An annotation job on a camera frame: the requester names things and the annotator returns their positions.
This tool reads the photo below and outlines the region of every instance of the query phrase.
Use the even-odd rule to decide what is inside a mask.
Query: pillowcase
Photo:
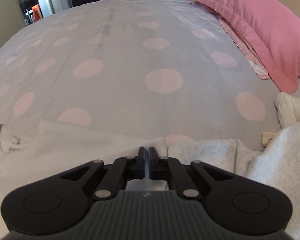
[[[219,13],[257,53],[277,87],[298,88],[300,19],[277,0],[196,0]]]

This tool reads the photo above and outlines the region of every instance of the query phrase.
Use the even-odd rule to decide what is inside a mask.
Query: circular cap
[[[255,192],[243,192],[232,200],[235,208],[247,214],[259,214],[268,209],[270,201],[267,197]]]
[[[199,191],[197,191],[196,189],[186,189],[183,191],[183,195],[185,197],[197,197],[199,196]]]
[[[98,198],[107,198],[111,196],[111,192],[107,189],[100,189],[95,192],[95,195]]]
[[[57,209],[60,203],[60,197],[54,193],[37,192],[25,199],[24,206],[31,213],[48,213]]]

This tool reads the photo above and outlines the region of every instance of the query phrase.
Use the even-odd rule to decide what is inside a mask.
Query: white blanket
[[[0,205],[10,191],[93,159],[112,163],[136,155],[139,146],[167,155],[164,138],[146,140],[97,132],[85,127],[41,121],[30,139],[0,131]],[[168,148],[181,163],[202,160],[224,170],[276,187],[293,204],[287,233],[300,240],[300,123],[283,129],[264,153],[250,151],[239,140],[206,140]],[[8,230],[0,214],[0,238]]]
[[[169,147],[168,156],[187,164],[201,160],[281,190],[293,205],[286,232],[300,240],[300,122],[281,130],[263,153],[238,140],[206,140]]]
[[[94,159],[107,164],[119,157],[136,156],[140,146],[153,146],[159,156],[167,155],[164,138],[129,138],[65,122],[41,121],[34,136],[24,140],[3,127],[0,131],[0,206],[4,197],[18,187]],[[157,184],[152,184],[151,189],[157,189]],[[8,232],[0,213],[0,239]]]

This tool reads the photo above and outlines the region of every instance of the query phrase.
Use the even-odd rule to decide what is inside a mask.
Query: gray bedsheet
[[[240,139],[278,132],[274,99],[214,15],[191,0],[103,0],[20,30],[0,49],[0,123],[40,119],[131,137]],[[300,87],[295,93],[300,96]]]

